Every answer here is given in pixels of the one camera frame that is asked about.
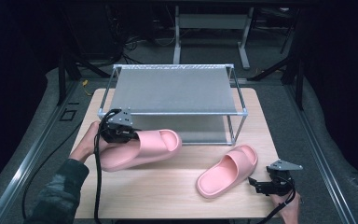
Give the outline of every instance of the gray carpet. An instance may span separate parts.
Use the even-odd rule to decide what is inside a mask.
[[[236,48],[236,42],[241,33],[231,31],[219,33],[195,32],[186,35],[182,42],[182,63],[234,63],[237,75],[241,78],[253,77],[260,70],[270,67],[284,57],[284,55],[279,54],[282,36],[272,35],[265,31],[254,31],[247,47],[252,68],[245,71],[241,68],[240,57]],[[172,63],[173,45],[162,47],[148,42],[139,42],[137,49],[127,52],[127,54],[142,63]],[[104,66],[101,69],[111,73],[112,66]],[[44,139],[44,144],[40,146],[41,154],[33,172],[61,142],[68,136],[69,139],[64,141],[64,144],[36,175],[27,194],[26,211],[28,214],[34,205],[39,190],[49,182],[54,172],[70,153],[77,134],[76,125],[83,119],[90,102],[90,96],[86,92],[93,92],[96,89],[106,87],[107,79],[99,78],[88,69],[81,68],[83,77],[89,81],[89,84],[83,88],[81,81],[68,81],[68,90],[72,91],[70,91],[65,104],[57,107],[57,72],[58,70],[55,69],[47,74],[48,89],[42,103],[15,155],[0,175],[1,198],[28,151],[36,146],[36,141],[40,140],[38,138],[47,127],[48,119],[58,110],[59,116],[54,120],[51,131]],[[300,223],[346,223],[343,221],[345,218],[342,218],[337,211],[337,205],[332,199],[328,185],[326,185],[326,179],[323,176],[324,170],[318,165],[313,145],[301,121],[301,115],[306,115],[310,122],[329,168],[350,208],[353,218],[350,218],[349,223],[358,223],[358,174],[343,159],[339,148],[331,140],[325,129],[324,117],[311,86],[306,82],[304,111],[299,112],[292,100],[291,87],[283,86],[279,81],[281,75],[282,73],[277,72],[260,82],[246,82],[242,86],[256,90],[279,157],[282,160],[301,164],[304,167],[302,171],[291,172],[296,181],[296,188],[304,200],[301,205]],[[3,220],[2,223],[22,222],[21,200],[23,191],[24,188],[21,188],[18,195],[12,195],[13,204],[7,206],[7,212],[1,219]],[[104,220],[103,223],[111,223],[111,221]],[[76,223],[91,222],[92,220],[89,219],[76,220]],[[230,223],[246,222],[247,220],[230,220]],[[270,223],[281,223],[281,221],[275,218]]]

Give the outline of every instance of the dark background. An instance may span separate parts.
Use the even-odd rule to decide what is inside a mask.
[[[0,1],[0,172],[33,118],[47,86],[45,74],[58,66],[64,49],[113,62],[130,34],[153,41],[152,20],[167,20],[158,7],[109,6]],[[358,1],[323,1],[311,16],[315,26],[300,49],[305,74],[328,131],[358,169]]]

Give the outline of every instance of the light wooden tabletop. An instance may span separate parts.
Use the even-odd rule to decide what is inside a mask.
[[[97,90],[81,125],[74,146],[78,144],[94,120],[105,89]],[[257,181],[270,181],[266,166],[278,155],[269,133],[255,90],[241,89],[248,117],[243,124],[236,145],[252,146],[258,155],[258,164],[251,175]],[[111,102],[110,90],[106,102]],[[235,93],[235,104],[241,109]],[[234,128],[241,118],[232,119]],[[248,181],[216,199],[203,198],[196,189],[198,177],[211,168],[234,147],[184,146],[177,156],[166,161],[132,167],[114,173],[103,172],[100,218],[252,218],[265,217],[273,210],[269,197],[255,192]],[[81,190],[76,218],[93,218],[97,172],[94,157],[85,163],[89,167]]]

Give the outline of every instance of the sleeve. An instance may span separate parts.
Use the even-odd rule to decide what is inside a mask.
[[[89,168],[68,159],[40,191],[33,213],[23,223],[73,223]]]

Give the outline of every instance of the person's arm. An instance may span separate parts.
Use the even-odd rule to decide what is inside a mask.
[[[284,196],[278,196],[276,194],[269,195],[275,206],[284,203],[288,196],[289,194]],[[301,196],[296,192],[296,197],[279,212],[284,224],[298,224],[300,200]]]
[[[40,191],[33,213],[24,223],[73,223],[80,203],[80,190],[89,174],[84,164],[94,152],[99,121],[94,121],[51,181]],[[101,139],[100,150],[108,144]]]

